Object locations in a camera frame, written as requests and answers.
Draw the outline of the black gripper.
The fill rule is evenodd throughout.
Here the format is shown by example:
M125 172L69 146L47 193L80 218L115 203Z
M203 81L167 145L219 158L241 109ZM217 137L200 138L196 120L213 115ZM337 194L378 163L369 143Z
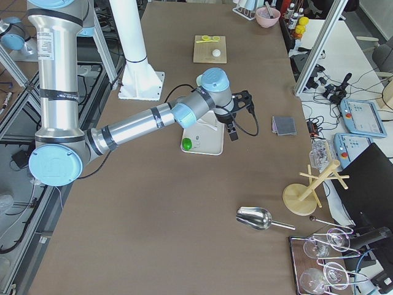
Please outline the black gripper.
M231 141L238 140L238 134L235 127L236 114L242 110L247 109L247 111L252 114L252 95L247 91L232 94L233 106L229 104L226 106L216 107L217 111L223 111L223 114L216 113L216 118L219 122L223 124L228 124L228 134Z

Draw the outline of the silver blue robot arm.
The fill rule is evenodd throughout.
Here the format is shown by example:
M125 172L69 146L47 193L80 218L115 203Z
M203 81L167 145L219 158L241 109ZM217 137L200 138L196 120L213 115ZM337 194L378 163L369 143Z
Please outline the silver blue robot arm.
M1 19L1 45L11 50L14 61L38 61L37 42L17 17Z
M29 1L28 18L37 31L41 128L29 158L31 174L48 186L75 181L84 167L121 144L178 123L189 128L213 111L237 139L235 116L254 112L247 91L233 93L224 70L207 69L200 84L187 96L152 107L100 129L79 127L77 89L77 36L91 33L91 1Z

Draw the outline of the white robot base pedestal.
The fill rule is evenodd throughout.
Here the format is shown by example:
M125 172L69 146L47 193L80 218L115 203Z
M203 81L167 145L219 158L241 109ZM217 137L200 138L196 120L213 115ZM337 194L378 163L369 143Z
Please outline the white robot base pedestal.
M148 62L137 3L114 0L110 5L126 60L119 98L158 101L165 74Z

